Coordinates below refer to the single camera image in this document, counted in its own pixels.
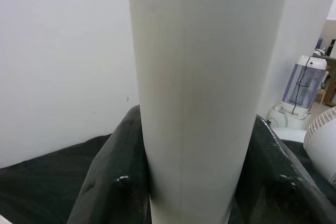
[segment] white cylindrical pipe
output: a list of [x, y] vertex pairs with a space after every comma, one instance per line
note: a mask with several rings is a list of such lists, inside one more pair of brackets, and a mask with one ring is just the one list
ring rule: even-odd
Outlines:
[[285, 0], [130, 0], [154, 224], [225, 223]]

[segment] floor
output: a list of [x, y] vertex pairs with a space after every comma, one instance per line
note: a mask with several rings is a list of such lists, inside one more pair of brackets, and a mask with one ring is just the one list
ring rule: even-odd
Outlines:
[[319, 102], [314, 102], [313, 106], [310, 109], [311, 117], [309, 119], [308, 125], [311, 124], [311, 122], [317, 118], [320, 114], [322, 114], [324, 111], [330, 109], [330, 106], [326, 106], [323, 104], [320, 104]]

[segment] white column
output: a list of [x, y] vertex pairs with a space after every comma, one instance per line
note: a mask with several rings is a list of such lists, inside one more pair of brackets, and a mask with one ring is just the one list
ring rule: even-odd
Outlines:
[[226, 223], [284, 0], [130, 5], [153, 223]]

